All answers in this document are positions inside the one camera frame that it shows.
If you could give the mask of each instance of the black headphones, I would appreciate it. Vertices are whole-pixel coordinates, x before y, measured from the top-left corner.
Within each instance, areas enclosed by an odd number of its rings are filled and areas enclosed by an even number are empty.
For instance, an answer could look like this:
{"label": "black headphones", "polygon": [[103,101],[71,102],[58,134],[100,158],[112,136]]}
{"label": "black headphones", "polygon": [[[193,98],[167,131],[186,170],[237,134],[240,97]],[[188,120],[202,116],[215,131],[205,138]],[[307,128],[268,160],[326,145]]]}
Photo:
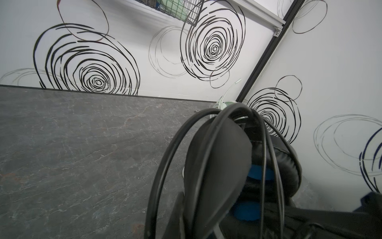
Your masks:
{"label": "black headphones", "polygon": [[[240,226],[248,228],[249,223],[250,229],[257,230],[256,235],[262,234],[265,202],[278,203],[282,238],[285,198],[288,200],[299,188],[301,166],[294,149],[281,133],[242,103],[232,104],[223,111],[202,110],[188,119],[175,134],[153,182],[144,238],[155,238],[160,193],[177,147],[192,125],[211,114],[217,116],[207,120],[190,143],[185,162],[185,193],[178,196],[163,238],[205,239],[218,223],[227,239],[251,238],[247,236],[254,235],[253,232],[247,234],[245,230],[237,229]],[[265,123],[278,137],[269,135]],[[247,177],[253,165],[262,167],[260,179]],[[273,170],[273,183],[265,182],[267,168]],[[260,203],[259,222],[232,217],[230,210],[240,200]]]}

